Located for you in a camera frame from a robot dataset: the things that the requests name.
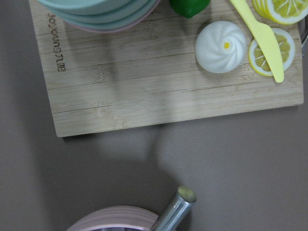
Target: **wooden cutting board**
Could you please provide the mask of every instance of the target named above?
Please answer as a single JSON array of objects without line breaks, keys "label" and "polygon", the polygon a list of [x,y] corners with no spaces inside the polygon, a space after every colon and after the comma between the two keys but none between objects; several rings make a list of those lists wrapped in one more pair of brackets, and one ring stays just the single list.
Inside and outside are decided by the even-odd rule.
[{"label": "wooden cutting board", "polygon": [[243,30],[247,46],[252,40],[227,0],[212,0],[191,19],[180,17],[168,0],[162,0],[144,21],[114,34],[81,31],[50,17],[36,0],[29,3],[59,137],[303,103],[297,25],[261,18],[250,0],[259,21],[288,31],[295,40],[295,59],[283,83],[255,73],[247,55],[243,65],[225,74],[209,73],[197,64],[195,40],[211,22],[234,22]]}]

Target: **green toy vegetable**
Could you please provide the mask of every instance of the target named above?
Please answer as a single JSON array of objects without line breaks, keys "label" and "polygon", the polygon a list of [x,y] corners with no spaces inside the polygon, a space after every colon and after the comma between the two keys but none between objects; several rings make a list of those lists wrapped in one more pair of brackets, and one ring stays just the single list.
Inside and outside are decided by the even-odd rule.
[{"label": "green toy vegetable", "polygon": [[169,0],[174,11],[186,18],[191,18],[204,10],[210,0]]}]

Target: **cutting board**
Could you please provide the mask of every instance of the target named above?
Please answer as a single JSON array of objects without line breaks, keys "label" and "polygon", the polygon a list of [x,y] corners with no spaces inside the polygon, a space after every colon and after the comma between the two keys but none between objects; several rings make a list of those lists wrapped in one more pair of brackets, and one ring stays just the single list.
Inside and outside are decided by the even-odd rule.
[{"label": "cutting board", "polygon": [[242,65],[225,74],[209,73],[197,63],[195,41],[211,22],[234,22],[244,32],[247,47],[252,40],[227,0],[212,0],[191,19],[177,15],[168,0],[162,0],[144,21],[114,34],[76,29],[51,17],[36,0],[29,3],[59,137],[303,103],[297,25],[261,18],[250,0],[259,21],[288,31],[295,40],[295,59],[283,83],[255,73],[247,55]]}]

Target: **light blue bowl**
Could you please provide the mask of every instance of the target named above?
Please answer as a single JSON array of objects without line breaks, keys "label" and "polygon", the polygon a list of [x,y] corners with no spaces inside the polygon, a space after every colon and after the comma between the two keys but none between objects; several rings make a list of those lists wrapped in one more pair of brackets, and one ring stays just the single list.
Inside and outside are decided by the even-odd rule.
[{"label": "light blue bowl", "polygon": [[90,29],[98,29],[98,30],[111,30],[111,29],[116,29],[120,27],[127,26],[128,24],[131,24],[132,22],[136,21],[137,19],[141,18],[144,14],[146,14],[152,6],[156,4],[157,0],[149,0],[144,6],[142,6],[140,9],[135,11],[133,14],[114,21],[114,22],[109,22],[109,23],[102,23],[102,24],[92,24],[92,23],[83,23],[79,22],[76,20],[69,19],[65,17],[63,14],[59,13],[56,14],[58,17],[62,18],[64,21],[67,21],[68,23],[85,27],[85,28],[90,28]]},{"label": "light blue bowl", "polygon": [[38,0],[45,6],[78,15],[102,14],[114,11],[131,0]]},{"label": "light blue bowl", "polygon": [[46,8],[48,8],[55,15],[61,15],[62,17],[65,17],[67,19],[74,20],[77,22],[102,24],[102,23],[118,21],[122,18],[125,18],[133,14],[137,10],[139,10],[148,1],[149,0],[132,0],[125,6],[122,6],[121,8],[118,8],[114,11],[110,11],[110,12],[102,13],[102,14],[96,14],[96,15],[76,15],[76,14],[62,12],[62,11],[59,11],[49,6],[46,6]]}]

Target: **gray table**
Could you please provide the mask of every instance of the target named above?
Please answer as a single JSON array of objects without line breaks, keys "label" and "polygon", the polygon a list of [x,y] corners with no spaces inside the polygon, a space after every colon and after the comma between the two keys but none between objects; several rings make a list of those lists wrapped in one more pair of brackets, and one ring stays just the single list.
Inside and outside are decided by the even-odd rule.
[{"label": "gray table", "polygon": [[178,231],[308,230],[307,102],[57,138],[27,0],[3,0],[0,19],[0,230],[65,231],[113,205],[159,214],[179,185],[198,201]]}]

